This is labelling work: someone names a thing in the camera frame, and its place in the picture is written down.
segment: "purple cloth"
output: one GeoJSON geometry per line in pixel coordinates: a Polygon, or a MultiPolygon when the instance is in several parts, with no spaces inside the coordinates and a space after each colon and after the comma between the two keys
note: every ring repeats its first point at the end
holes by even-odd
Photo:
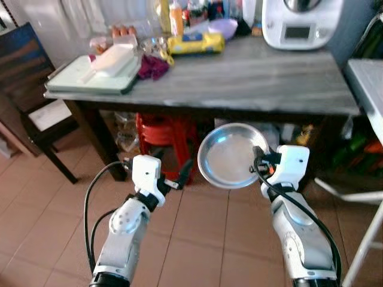
{"type": "Polygon", "coordinates": [[[169,69],[169,64],[163,60],[153,56],[142,56],[141,68],[138,71],[138,75],[141,79],[152,78],[158,80],[169,69]]]}

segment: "purple bowl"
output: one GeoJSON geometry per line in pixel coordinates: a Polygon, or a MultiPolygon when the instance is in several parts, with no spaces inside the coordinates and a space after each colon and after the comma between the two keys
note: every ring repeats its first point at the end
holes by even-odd
{"type": "Polygon", "coordinates": [[[237,30],[238,23],[234,19],[213,20],[209,24],[209,33],[222,33],[225,40],[231,39],[237,30]]]}

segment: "table leg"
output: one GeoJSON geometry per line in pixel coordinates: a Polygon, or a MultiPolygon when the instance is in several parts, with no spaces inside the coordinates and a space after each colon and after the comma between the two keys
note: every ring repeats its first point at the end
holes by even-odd
{"type": "MultiPolygon", "coordinates": [[[[104,164],[119,161],[117,156],[118,148],[99,111],[97,109],[83,108],[81,102],[73,100],[66,100],[65,103],[78,125],[90,139],[104,164]]],[[[124,181],[127,175],[122,166],[111,167],[110,173],[116,181],[124,181]]]]}
{"type": "Polygon", "coordinates": [[[299,191],[302,192],[309,181],[315,177],[319,170],[326,170],[329,165],[328,153],[339,140],[341,131],[346,123],[347,117],[326,116],[321,124],[315,127],[310,136],[307,147],[310,149],[310,159],[306,175],[299,182],[299,191]]]}

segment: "chair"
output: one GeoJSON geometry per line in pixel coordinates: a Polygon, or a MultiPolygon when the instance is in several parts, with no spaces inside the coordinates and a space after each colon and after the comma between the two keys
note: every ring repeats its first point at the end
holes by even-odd
{"type": "Polygon", "coordinates": [[[54,70],[31,24],[0,36],[0,97],[19,113],[29,140],[74,184],[77,178],[56,156],[53,143],[78,124],[62,100],[43,96],[54,70]]]}
{"type": "Polygon", "coordinates": [[[136,115],[136,126],[141,154],[149,154],[150,146],[172,146],[178,162],[177,171],[163,170],[170,180],[176,180],[178,173],[187,160],[190,159],[187,140],[190,139],[198,150],[199,140],[196,124],[186,119],[173,117],[158,117],[152,115],[136,115]]]}
{"type": "Polygon", "coordinates": [[[374,218],[372,219],[369,228],[364,235],[358,251],[351,263],[351,266],[343,280],[342,287],[351,287],[355,281],[355,278],[359,272],[360,267],[363,264],[363,261],[370,250],[370,248],[383,250],[382,242],[374,242],[376,235],[379,232],[380,227],[383,223],[383,191],[371,191],[365,193],[354,193],[354,194],[341,194],[336,191],[329,184],[324,182],[319,178],[315,178],[315,182],[324,188],[329,193],[333,194],[336,197],[339,197],[345,201],[351,202],[364,202],[372,204],[380,204],[378,211],[376,211],[374,218]]]}

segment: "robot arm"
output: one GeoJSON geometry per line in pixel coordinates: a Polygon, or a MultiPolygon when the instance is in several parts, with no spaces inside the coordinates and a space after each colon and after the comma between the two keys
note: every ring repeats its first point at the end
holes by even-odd
{"type": "MultiPolygon", "coordinates": [[[[313,216],[303,196],[296,192],[306,172],[309,150],[301,146],[280,146],[274,155],[257,154],[254,165],[275,172],[267,180],[273,187],[295,199],[313,216]]],[[[160,174],[161,161],[148,155],[133,159],[132,179],[136,194],[117,209],[109,221],[109,235],[102,248],[89,286],[127,287],[133,280],[140,242],[150,215],[165,203],[173,189],[182,189],[192,165],[183,168],[181,179],[171,182],[160,174]]],[[[332,249],[318,225],[291,201],[275,193],[266,184],[261,187],[271,201],[273,227],[282,243],[284,259],[295,287],[337,287],[332,249]]]]}

